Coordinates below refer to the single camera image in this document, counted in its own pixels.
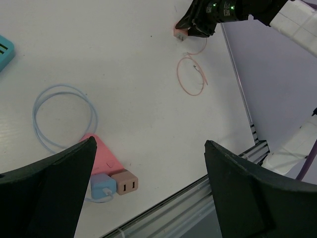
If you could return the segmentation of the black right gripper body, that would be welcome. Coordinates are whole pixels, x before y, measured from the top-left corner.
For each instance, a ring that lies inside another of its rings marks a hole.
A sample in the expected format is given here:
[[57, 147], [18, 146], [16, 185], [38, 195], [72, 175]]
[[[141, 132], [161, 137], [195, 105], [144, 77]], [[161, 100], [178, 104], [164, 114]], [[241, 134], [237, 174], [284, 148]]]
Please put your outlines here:
[[285, 4], [285, 0], [194, 0], [192, 36], [210, 37], [217, 24], [246, 21], [249, 16], [269, 26]]

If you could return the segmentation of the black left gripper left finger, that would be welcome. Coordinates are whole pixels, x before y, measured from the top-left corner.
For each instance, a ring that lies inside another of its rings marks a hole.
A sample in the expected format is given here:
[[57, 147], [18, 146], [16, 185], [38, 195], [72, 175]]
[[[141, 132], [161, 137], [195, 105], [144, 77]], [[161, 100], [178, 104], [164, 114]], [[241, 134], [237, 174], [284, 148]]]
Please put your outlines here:
[[55, 155], [0, 176], [2, 238], [72, 238], [97, 143], [89, 137]]

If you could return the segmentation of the blue charger plug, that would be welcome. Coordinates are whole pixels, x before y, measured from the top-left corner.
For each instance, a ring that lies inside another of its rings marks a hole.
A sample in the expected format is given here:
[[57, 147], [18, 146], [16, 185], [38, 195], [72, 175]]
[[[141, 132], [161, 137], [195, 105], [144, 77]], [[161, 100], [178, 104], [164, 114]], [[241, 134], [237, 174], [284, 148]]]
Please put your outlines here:
[[92, 175], [90, 179], [91, 196], [95, 200], [114, 195], [117, 190], [116, 181], [107, 174]]

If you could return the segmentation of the orange charger plug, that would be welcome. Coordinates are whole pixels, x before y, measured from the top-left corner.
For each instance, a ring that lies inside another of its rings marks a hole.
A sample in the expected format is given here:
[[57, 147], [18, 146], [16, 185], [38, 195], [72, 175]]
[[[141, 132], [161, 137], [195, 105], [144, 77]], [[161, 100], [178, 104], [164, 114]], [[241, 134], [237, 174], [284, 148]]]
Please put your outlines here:
[[180, 42], [183, 42], [188, 37], [187, 29], [177, 29], [176, 24], [173, 27], [173, 36]]

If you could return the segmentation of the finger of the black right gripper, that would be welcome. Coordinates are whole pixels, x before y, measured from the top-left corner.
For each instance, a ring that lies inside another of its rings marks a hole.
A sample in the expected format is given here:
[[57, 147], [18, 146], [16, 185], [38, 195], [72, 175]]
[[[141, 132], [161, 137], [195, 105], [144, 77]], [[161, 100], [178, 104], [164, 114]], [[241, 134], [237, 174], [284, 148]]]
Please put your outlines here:
[[195, 29], [197, 10], [198, 10], [197, 4], [190, 5], [185, 15], [176, 23], [175, 29], [177, 30]]

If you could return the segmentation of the pink triangular power strip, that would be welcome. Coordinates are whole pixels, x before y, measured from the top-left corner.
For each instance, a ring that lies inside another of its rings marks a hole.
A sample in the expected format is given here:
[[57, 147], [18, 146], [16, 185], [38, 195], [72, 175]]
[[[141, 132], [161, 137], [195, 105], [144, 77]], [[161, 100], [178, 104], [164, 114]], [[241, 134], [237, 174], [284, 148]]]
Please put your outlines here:
[[112, 174], [125, 170], [124, 166], [117, 160], [111, 150], [96, 134], [86, 133], [80, 139], [80, 142], [90, 137], [94, 137], [97, 143], [97, 151], [91, 175], [107, 174], [108, 176], [111, 176]]

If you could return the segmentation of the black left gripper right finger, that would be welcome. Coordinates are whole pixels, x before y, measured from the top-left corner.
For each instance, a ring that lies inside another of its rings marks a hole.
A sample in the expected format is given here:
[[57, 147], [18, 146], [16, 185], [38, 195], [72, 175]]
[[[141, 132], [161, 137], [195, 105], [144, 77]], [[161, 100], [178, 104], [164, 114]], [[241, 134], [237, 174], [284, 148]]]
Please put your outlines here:
[[315, 238], [317, 186], [276, 174], [218, 143], [205, 162], [224, 238]]

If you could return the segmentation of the brown charger plug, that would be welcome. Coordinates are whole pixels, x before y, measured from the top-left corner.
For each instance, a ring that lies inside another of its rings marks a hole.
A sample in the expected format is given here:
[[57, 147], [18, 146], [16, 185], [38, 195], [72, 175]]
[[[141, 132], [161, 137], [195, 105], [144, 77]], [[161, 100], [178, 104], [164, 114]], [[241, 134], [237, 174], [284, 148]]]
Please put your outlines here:
[[116, 181], [116, 192], [119, 195], [125, 195], [138, 189], [138, 178], [128, 170], [113, 174], [111, 178]]

